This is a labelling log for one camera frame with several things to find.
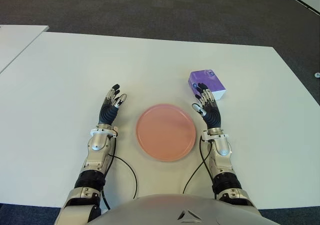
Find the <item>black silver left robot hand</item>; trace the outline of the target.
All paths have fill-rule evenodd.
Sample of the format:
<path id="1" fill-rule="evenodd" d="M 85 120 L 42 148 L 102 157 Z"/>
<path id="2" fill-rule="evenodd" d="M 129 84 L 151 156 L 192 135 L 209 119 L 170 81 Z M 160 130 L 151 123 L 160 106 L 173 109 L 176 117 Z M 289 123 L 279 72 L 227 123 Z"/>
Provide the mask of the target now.
<path id="1" fill-rule="evenodd" d="M 111 126 L 116 119 L 120 106 L 127 99 L 127 95 L 125 93 L 118 96 L 119 93 L 120 85 L 115 84 L 106 94 L 99 112 L 99 124 Z"/>

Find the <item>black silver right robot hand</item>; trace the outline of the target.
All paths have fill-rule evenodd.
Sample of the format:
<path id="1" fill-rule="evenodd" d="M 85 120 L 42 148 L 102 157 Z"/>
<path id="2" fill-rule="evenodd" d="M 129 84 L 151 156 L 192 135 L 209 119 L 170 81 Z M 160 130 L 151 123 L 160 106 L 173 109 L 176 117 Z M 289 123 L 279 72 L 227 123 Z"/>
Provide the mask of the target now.
<path id="1" fill-rule="evenodd" d="M 195 97 L 200 104 L 193 103 L 192 108 L 202 117 L 208 130 L 221 128 L 221 114 L 213 93 L 204 83 L 198 83 L 196 90 Z"/>

